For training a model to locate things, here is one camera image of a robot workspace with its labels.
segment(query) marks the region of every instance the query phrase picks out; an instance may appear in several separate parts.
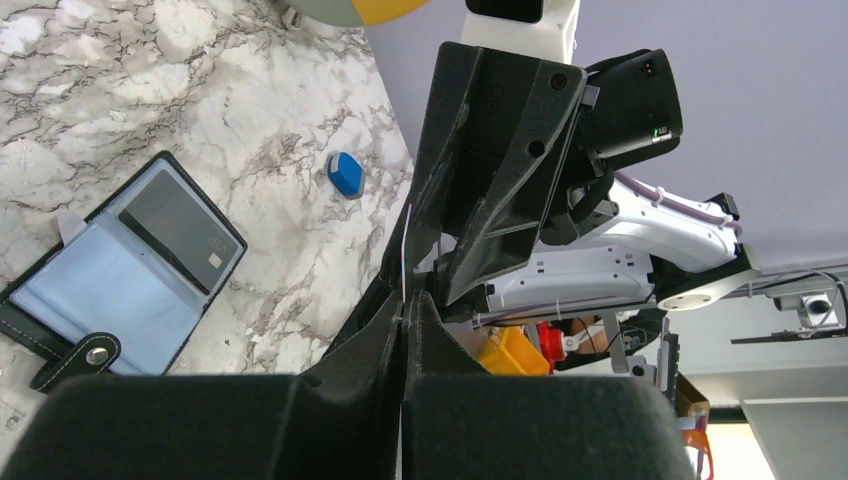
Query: blue cube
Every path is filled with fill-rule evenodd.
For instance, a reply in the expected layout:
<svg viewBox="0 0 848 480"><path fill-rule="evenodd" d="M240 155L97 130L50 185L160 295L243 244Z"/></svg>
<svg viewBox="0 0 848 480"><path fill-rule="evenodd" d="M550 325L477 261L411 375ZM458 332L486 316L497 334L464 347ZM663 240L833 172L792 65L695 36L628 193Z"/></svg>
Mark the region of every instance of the blue cube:
<svg viewBox="0 0 848 480"><path fill-rule="evenodd" d="M365 187L365 172L356 159L341 152L330 157L327 174L333 185L350 200L362 196Z"/></svg>

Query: yellow plastic container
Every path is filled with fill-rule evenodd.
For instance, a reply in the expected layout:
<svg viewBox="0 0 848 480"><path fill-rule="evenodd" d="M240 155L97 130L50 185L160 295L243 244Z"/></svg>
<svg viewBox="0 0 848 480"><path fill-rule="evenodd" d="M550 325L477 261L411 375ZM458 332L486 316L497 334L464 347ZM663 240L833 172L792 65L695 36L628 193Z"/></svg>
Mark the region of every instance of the yellow plastic container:
<svg viewBox="0 0 848 480"><path fill-rule="evenodd" d="M495 375L547 375L550 369L521 327L508 327L489 337L477 361Z"/></svg>

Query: yellow object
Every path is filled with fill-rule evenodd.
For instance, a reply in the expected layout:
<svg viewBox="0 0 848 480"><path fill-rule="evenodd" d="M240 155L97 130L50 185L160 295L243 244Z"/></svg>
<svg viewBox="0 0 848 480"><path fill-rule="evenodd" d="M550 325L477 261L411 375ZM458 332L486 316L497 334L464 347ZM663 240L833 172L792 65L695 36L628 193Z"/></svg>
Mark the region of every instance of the yellow object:
<svg viewBox="0 0 848 480"><path fill-rule="evenodd" d="M521 327L508 327L489 337L477 361L495 375L547 375L550 369Z"/></svg>
<svg viewBox="0 0 848 480"><path fill-rule="evenodd" d="M350 0L363 25L377 25L402 17L427 0Z"/></svg>

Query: wallet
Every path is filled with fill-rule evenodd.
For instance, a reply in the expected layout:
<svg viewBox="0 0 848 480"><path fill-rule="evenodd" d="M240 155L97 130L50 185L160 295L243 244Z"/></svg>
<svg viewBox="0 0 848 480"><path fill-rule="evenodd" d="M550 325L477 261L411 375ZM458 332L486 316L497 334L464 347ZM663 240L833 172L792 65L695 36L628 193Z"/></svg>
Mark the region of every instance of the wallet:
<svg viewBox="0 0 848 480"><path fill-rule="evenodd" d="M0 293L0 331L47 360L38 391L86 373L161 375L246 251L160 152Z"/></svg>

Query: marble table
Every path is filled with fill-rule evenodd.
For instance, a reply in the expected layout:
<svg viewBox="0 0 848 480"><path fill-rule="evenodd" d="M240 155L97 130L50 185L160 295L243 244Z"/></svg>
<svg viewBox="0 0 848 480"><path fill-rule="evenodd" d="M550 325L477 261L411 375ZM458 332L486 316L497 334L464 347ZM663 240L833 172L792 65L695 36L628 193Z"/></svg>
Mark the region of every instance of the marble table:
<svg viewBox="0 0 848 480"><path fill-rule="evenodd" d="M0 2L0 288L170 150L250 247L172 374L299 372L375 274L412 161L362 30L270 0ZM345 150L365 195L326 175ZM0 338L0 465L43 396Z"/></svg>

